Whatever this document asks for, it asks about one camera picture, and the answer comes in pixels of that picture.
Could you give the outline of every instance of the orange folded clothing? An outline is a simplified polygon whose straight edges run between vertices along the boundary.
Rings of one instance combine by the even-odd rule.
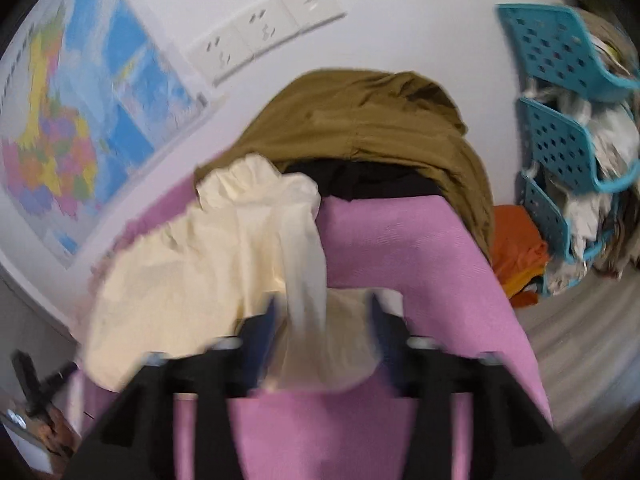
[[[491,249],[494,273],[508,298],[513,298],[536,276],[543,276],[549,261],[546,242],[521,205],[494,208],[495,238]],[[535,304],[534,297],[521,296],[517,306]]]

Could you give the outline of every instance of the world map poster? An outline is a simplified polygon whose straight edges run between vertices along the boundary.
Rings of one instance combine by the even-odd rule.
[[[3,82],[0,185],[68,267],[107,204],[206,101],[183,86],[126,0],[36,8]]]

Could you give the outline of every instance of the cream fabric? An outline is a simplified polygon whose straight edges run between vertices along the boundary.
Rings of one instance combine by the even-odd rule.
[[[266,387],[342,389],[370,376],[379,362],[370,290],[326,288],[316,184],[248,155],[212,172],[198,194],[199,204],[116,257],[83,351],[92,380],[117,391],[146,352],[200,353],[261,314],[269,293],[280,298],[280,327]],[[401,295],[382,294],[401,315]]]

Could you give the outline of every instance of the electrical outlet panel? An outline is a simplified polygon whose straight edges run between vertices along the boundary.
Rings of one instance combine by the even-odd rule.
[[[218,84],[254,58],[233,25],[219,28],[195,45],[188,54],[193,65],[212,83]]]
[[[295,36],[300,28],[281,0],[267,0],[233,20],[244,42],[254,54]]]
[[[338,0],[282,0],[301,31],[344,16]]]

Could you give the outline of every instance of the white wall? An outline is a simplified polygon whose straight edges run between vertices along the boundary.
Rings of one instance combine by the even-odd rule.
[[[156,14],[183,51],[259,0],[139,0]],[[85,290],[89,267],[127,219],[138,215],[194,166],[231,144],[271,97],[318,67],[415,70],[439,81],[469,126],[468,140],[484,161],[495,203],[514,200],[520,134],[514,101],[519,81],[497,21],[499,2],[560,0],[340,0],[348,15],[286,43],[225,82],[228,100],[135,189],[121,197],[68,270],[45,250],[22,219],[2,207],[0,262],[37,301],[68,320]]]

